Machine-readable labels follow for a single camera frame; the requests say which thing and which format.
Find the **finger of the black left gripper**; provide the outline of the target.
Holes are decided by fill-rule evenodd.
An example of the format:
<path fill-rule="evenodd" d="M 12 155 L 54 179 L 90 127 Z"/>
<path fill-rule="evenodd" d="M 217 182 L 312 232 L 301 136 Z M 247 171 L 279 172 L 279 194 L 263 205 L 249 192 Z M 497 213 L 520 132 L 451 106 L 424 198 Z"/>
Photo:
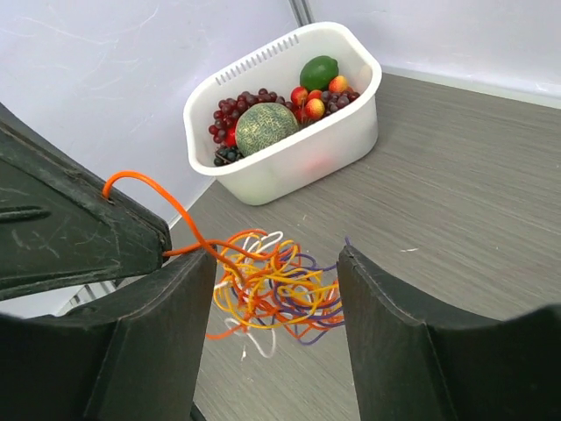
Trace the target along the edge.
<path fill-rule="evenodd" d="M 171 236 L 164 219 L 1 109 L 3 300 L 159 269 Z"/>

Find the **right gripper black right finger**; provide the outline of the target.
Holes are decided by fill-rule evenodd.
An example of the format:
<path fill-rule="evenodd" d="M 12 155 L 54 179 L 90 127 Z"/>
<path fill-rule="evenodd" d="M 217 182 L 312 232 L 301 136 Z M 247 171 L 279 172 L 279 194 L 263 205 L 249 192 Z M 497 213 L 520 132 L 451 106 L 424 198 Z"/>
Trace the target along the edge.
<path fill-rule="evenodd" d="M 445 303 L 353 246 L 337 262 L 364 420 L 557 420 L 560 307 L 504 321 Z"/>

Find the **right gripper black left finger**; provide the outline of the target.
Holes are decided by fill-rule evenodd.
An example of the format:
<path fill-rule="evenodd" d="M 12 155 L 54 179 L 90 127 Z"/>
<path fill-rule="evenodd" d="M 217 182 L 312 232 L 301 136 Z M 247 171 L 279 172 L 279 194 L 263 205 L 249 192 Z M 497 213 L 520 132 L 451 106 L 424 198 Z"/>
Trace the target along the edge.
<path fill-rule="evenodd" d="M 200 419 L 216 270 L 198 250 L 62 317 L 2 316 L 2 419 Z"/>

